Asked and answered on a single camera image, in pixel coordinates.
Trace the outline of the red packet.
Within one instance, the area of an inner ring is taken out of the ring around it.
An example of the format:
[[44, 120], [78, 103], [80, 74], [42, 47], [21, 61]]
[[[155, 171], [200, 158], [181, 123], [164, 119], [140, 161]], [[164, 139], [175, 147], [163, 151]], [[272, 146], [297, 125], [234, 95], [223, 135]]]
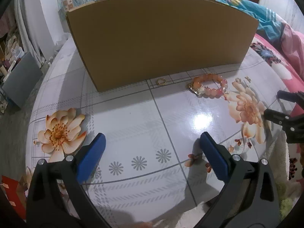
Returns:
[[1, 186], [6, 193], [6, 197], [15, 210], [15, 212], [19, 215], [19, 217], [23, 220], [26, 219], [26, 197], [25, 191], [20, 182], [17, 180], [8, 178], [6, 176], [2, 176]]

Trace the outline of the small gold earring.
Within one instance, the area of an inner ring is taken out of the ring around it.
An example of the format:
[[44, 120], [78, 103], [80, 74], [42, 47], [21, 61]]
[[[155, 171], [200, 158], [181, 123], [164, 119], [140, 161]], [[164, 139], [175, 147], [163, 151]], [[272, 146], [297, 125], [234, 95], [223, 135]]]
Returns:
[[250, 84], [251, 84], [251, 79], [248, 76], [245, 76], [244, 79], [241, 79], [241, 78], [237, 77], [235, 79], [235, 82], [239, 83], [239, 84], [242, 84], [243, 86], [246, 86], [246, 87], [249, 88]]

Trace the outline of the blue patterned blanket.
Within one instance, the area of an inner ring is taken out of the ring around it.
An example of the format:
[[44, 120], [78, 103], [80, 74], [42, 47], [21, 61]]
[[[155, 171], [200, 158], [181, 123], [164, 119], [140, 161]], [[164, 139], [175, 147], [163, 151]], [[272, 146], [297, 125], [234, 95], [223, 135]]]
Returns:
[[257, 34], [275, 48], [281, 47], [281, 37], [287, 22], [273, 10], [249, 0], [216, 0], [258, 20]]

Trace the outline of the gold hair clip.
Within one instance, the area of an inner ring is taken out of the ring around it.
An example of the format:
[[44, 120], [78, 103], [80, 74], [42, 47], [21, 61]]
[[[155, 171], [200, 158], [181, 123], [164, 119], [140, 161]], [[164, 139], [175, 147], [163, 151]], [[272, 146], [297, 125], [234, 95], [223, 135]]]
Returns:
[[202, 93], [199, 89], [194, 88], [193, 83], [189, 83], [187, 88], [199, 98], [203, 97], [204, 95], [204, 93]]

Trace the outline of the grey flat panel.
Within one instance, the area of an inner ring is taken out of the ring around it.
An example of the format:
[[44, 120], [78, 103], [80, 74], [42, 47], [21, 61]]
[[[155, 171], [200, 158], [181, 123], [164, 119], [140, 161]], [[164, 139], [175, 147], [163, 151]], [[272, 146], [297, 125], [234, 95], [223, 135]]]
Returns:
[[6, 81], [1, 84], [1, 91], [10, 102], [21, 108], [41, 76], [41, 69], [31, 53], [27, 52], [7, 75]]

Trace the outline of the brown cardboard box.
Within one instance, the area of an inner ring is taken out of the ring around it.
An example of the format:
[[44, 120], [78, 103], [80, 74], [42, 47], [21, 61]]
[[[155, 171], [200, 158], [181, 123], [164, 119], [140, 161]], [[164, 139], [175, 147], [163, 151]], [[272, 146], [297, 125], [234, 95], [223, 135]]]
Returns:
[[99, 92], [241, 63], [259, 24], [213, 0], [100, 0], [76, 7], [66, 17]]

